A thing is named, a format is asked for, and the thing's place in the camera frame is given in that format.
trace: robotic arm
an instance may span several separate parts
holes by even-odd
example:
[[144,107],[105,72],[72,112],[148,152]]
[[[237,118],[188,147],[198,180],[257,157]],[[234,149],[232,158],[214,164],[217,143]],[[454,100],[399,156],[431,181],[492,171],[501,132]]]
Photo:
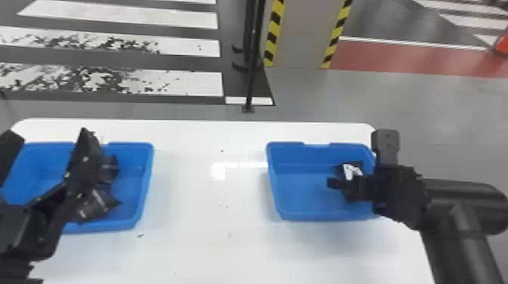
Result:
[[[8,156],[0,159],[1,182],[8,176],[24,139],[8,131],[0,137],[0,144],[2,141],[2,153]],[[116,158],[104,157],[93,133],[83,128],[60,184],[26,205],[0,204],[0,283],[42,284],[41,279],[29,279],[31,263],[54,254],[65,224],[76,210],[82,215],[97,211],[92,202],[83,208],[83,200],[97,192],[98,184],[114,180],[117,165]],[[105,212],[108,207],[99,209]]]
[[378,215],[418,230],[436,284],[503,284],[487,235],[508,228],[508,199],[488,184],[426,179],[398,164],[397,131],[372,133],[374,173],[328,179],[349,202],[371,201]]

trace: black robotic arm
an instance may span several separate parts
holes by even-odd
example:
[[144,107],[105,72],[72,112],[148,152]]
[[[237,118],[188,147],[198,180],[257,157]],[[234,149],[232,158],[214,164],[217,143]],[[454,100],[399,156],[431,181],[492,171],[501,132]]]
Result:
[[349,202],[420,231],[436,284],[503,284],[487,235],[508,228],[508,200],[488,184],[425,179],[398,164],[397,131],[372,133],[374,173],[328,179]]

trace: red floor area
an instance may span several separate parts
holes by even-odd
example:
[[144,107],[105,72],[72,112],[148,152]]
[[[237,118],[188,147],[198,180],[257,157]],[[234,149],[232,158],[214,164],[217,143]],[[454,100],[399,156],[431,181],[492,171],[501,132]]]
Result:
[[490,51],[342,41],[331,68],[508,78],[508,57]]

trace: gray floor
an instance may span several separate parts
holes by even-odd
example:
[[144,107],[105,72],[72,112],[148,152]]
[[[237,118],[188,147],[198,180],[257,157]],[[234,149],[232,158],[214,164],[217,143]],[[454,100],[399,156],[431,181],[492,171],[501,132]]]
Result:
[[[273,68],[277,107],[1,101],[0,130],[29,117],[366,122],[401,132],[401,162],[426,177],[508,193],[508,80]],[[508,233],[491,238],[508,279]]]

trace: black and white stripes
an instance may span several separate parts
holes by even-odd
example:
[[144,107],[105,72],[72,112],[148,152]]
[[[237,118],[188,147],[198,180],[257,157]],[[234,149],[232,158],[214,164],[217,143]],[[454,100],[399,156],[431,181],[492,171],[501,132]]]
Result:
[[489,0],[413,0],[425,8],[435,10],[441,17],[473,34],[484,45],[492,46],[506,33],[508,11]]
[[239,101],[224,96],[215,0],[24,1],[0,20],[0,88]]

